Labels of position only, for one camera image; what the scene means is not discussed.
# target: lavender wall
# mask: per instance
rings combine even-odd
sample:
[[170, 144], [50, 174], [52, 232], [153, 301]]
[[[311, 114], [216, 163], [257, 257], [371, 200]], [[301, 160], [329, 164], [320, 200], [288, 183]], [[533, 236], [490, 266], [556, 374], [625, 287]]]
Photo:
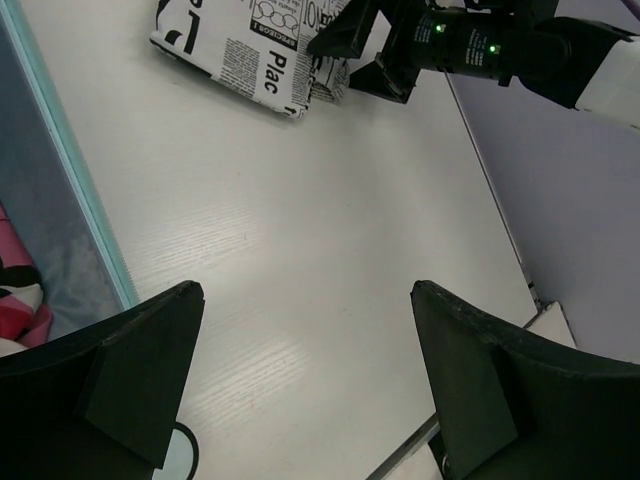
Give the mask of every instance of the lavender wall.
[[2, 17], [0, 203], [42, 273], [51, 339], [121, 310]]
[[[640, 33], [619, 0], [561, 0], [559, 15]], [[453, 83], [540, 296], [580, 348], [640, 362], [640, 134], [518, 84]]]

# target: white table surface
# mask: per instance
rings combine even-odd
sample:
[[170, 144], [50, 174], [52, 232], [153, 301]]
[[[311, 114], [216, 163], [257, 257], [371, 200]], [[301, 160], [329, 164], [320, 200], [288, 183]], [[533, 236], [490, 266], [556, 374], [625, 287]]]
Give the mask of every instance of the white table surface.
[[442, 480], [428, 444], [406, 458], [384, 480]]
[[155, 0], [21, 3], [140, 296], [204, 286], [197, 478], [367, 477], [434, 411], [415, 280], [536, 313], [443, 76], [292, 123], [154, 50]]

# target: light blue edge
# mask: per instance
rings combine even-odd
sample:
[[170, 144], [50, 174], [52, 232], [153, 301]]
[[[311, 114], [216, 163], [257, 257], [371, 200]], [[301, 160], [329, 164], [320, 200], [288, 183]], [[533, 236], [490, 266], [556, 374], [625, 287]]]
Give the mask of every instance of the light blue edge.
[[138, 295], [60, 98], [18, 1], [0, 0], [0, 21], [2, 18], [122, 307], [129, 309], [139, 303]]

